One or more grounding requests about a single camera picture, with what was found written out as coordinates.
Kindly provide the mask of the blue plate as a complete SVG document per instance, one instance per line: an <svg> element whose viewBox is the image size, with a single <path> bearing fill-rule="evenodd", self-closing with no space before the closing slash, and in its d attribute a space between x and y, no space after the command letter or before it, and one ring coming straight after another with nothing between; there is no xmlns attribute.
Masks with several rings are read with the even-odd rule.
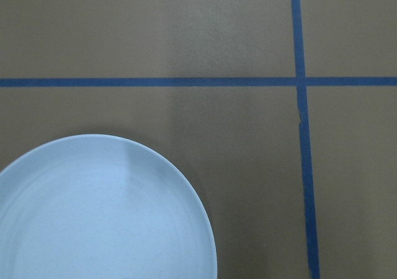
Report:
<svg viewBox="0 0 397 279"><path fill-rule="evenodd" d="M216 278L205 208L166 158L77 135L1 172L2 278Z"/></svg>

